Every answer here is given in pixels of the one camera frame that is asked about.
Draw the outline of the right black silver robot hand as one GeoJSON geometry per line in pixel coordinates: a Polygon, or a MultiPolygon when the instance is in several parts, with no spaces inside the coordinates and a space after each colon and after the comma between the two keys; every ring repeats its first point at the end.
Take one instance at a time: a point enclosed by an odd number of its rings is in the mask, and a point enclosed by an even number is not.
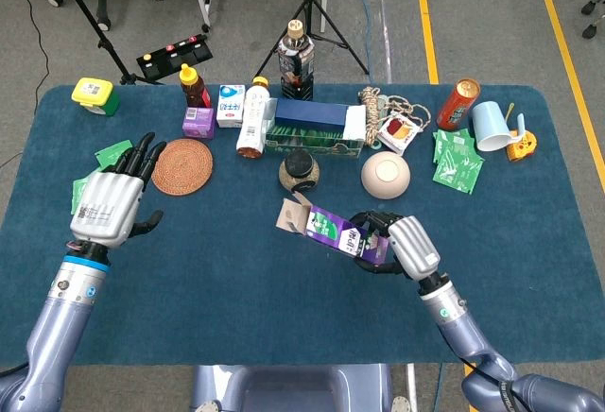
{"type": "Polygon", "coordinates": [[[370,234],[377,233],[386,238],[393,249],[395,261],[377,265],[355,257],[355,263],[374,274],[401,274],[420,282],[438,272],[441,257],[431,242],[424,227],[413,216],[402,216],[391,212],[364,211],[349,221],[357,227],[368,225],[370,234]]]}

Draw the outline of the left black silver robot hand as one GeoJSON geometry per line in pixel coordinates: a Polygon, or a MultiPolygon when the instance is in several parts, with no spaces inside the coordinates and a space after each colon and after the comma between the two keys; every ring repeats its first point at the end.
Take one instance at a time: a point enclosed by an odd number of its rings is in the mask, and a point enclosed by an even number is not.
{"type": "Polygon", "coordinates": [[[113,163],[92,173],[84,187],[70,230],[75,240],[70,249],[83,252],[89,247],[115,249],[127,239],[153,231],[164,216],[156,210],[138,222],[140,201],[166,142],[153,145],[155,133],[146,133],[138,143],[124,150],[113,163]]]}

